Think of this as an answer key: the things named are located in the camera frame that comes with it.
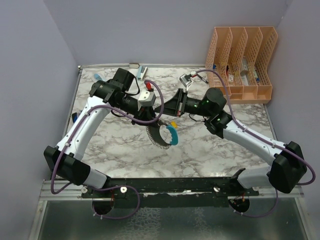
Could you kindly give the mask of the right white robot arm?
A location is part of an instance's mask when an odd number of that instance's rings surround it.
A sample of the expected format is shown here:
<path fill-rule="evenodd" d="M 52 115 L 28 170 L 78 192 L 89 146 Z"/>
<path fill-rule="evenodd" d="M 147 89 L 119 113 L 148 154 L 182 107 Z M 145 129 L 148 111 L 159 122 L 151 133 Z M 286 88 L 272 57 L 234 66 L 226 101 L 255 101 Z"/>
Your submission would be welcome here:
<path fill-rule="evenodd" d="M 240 196 L 253 187 L 270 186 L 289 194 L 307 172 L 300 145 L 294 141 L 283 143 L 248 128 L 224 111 L 226 103 L 218 88 L 208 88 L 201 100 L 188 97 L 180 88 L 155 112 L 174 117 L 184 113 L 205 117 L 204 125 L 211 134 L 241 145 L 267 163 L 266 167 L 239 170 L 229 184 L 234 195 Z"/>

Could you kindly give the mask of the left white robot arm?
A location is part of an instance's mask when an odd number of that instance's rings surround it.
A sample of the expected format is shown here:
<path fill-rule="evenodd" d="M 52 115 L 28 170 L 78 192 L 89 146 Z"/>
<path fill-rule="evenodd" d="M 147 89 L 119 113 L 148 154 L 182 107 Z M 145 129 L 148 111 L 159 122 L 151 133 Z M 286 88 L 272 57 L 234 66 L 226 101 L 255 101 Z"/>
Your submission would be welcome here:
<path fill-rule="evenodd" d="M 145 80 L 146 89 L 138 90 L 138 98 L 135 98 L 128 92 L 135 80 L 136 77 L 123 68 L 118 68 L 109 80 L 96 78 L 85 106 L 71 129 L 54 147 L 46 147 L 43 154 L 52 171 L 50 188 L 53 194 L 59 193 L 55 189 L 56 176 L 70 184 L 90 186 L 101 198 L 110 193 L 109 177 L 82 159 L 91 138 L 110 112 L 118 112 L 133 124 L 157 125 L 160 117 L 155 114 L 153 105 L 156 101 L 154 90 L 159 87 L 153 81 Z"/>

